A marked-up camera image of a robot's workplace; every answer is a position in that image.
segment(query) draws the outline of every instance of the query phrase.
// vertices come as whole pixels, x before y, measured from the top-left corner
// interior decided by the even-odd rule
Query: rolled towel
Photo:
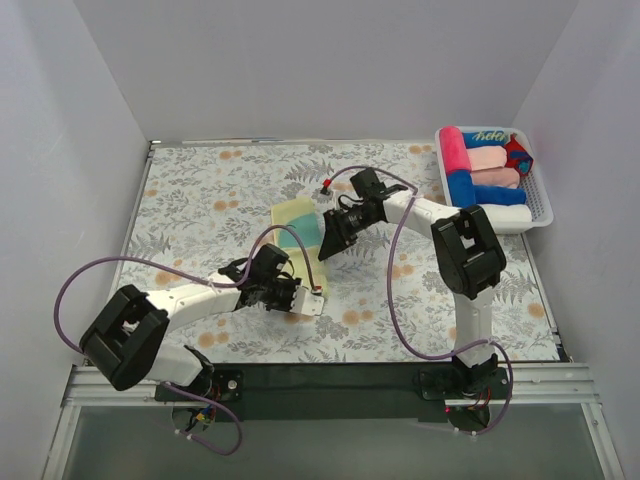
[[[444,171],[447,175],[458,170],[471,171],[469,155],[464,146],[464,138],[460,129],[444,127],[440,130],[440,150],[442,151]]]
[[[447,175],[449,195],[454,207],[466,208],[476,204],[471,174],[465,170],[458,170]]]
[[[480,205],[487,213],[489,222],[493,225],[503,225],[502,228],[496,229],[496,233],[513,233],[521,232],[520,228],[509,227],[509,223],[530,223],[532,220],[531,210],[526,205]]]
[[[504,130],[485,130],[483,132],[465,132],[464,144],[467,148],[484,147],[486,145],[504,145],[509,136]]]
[[[518,205],[524,204],[527,201],[527,192],[521,188],[474,185],[473,191],[475,193],[476,203],[478,204],[493,203],[494,205]]]
[[[516,188],[520,184],[520,174],[515,168],[490,168],[471,172],[471,180],[474,185]]]
[[[500,147],[478,147],[467,150],[471,171],[504,167],[507,164],[507,151]]]

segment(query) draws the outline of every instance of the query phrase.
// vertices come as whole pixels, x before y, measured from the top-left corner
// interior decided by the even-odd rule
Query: wall
[[[627,478],[640,478],[640,2],[581,0],[514,125],[555,223],[534,255],[569,353],[587,361]]]
[[[75,0],[147,138],[508,125],[577,0]]]
[[[0,476],[35,479],[74,358],[54,297],[77,266],[119,251],[147,147],[71,1],[1,0],[0,59]],[[74,339],[112,271],[69,296]]]

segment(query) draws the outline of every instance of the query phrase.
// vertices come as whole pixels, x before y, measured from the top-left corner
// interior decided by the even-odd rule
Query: plastic basket
[[[542,172],[540,171],[540,164],[535,161],[535,152],[529,144],[527,136],[520,130],[515,128],[503,128],[503,127],[458,127],[461,132],[479,132],[484,130],[501,130],[508,135],[512,133],[516,134],[516,140],[522,145],[525,150],[534,159],[533,168],[529,175],[524,177],[520,182],[520,188],[523,188],[527,192],[527,206],[531,210],[531,222],[494,222],[492,224],[496,233],[522,233],[526,232],[533,227],[546,227],[553,221],[553,210],[551,210],[551,203],[549,202],[549,196],[544,188],[544,182],[542,180]],[[442,188],[444,190],[444,197],[447,205],[452,205],[451,195],[449,194],[449,184],[447,183],[447,176],[444,170],[444,163],[442,161],[442,150],[440,149],[440,130],[436,132],[436,154],[438,155],[438,168],[440,169],[440,178],[442,179]]]

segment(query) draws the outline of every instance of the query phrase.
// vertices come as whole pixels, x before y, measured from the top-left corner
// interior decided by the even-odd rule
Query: leaf pattern
[[[336,196],[350,193],[338,169],[368,164],[411,179],[437,198],[442,184],[433,145],[408,143],[284,145],[264,143],[157,148],[127,253],[206,277],[246,256],[271,223],[271,206],[298,195],[313,199],[318,218]],[[386,302],[385,275],[394,225],[376,224],[356,245],[327,261],[329,299],[323,314],[301,318],[245,308],[203,318],[165,341],[192,345],[213,362],[414,361],[396,338]],[[507,269],[493,303],[494,335],[519,360],[557,360],[535,276],[520,236],[502,236]],[[440,278],[431,242],[403,231],[393,265],[394,303],[404,334],[419,351],[444,353],[455,338],[453,298]],[[186,283],[126,263],[120,285],[140,289]]]

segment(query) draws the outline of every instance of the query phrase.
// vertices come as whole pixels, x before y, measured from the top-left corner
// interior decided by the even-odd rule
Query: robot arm
[[[372,169],[360,171],[351,183],[360,202],[324,213],[320,260],[355,244],[357,233],[374,223],[400,223],[412,197],[402,185],[387,187]],[[404,225],[434,242],[440,274],[455,301],[455,348],[491,337],[491,301],[506,259],[484,211],[418,198]],[[454,362],[469,370],[485,370],[489,363],[497,365],[493,352],[490,345],[479,346],[454,357]]]
[[[143,378],[188,387],[206,394],[213,365],[190,347],[162,344],[167,332],[208,315],[264,304],[267,310],[320,315],[324,299],[282,269],[288,255],[267,244],[251,262],[247,281],[235,288],[188,284],[141,292],[133,285],[119,289],[80,340],[80,348],[116,390]],[[212,285],[240,280],[247,259],[231,262],[214,273]]]

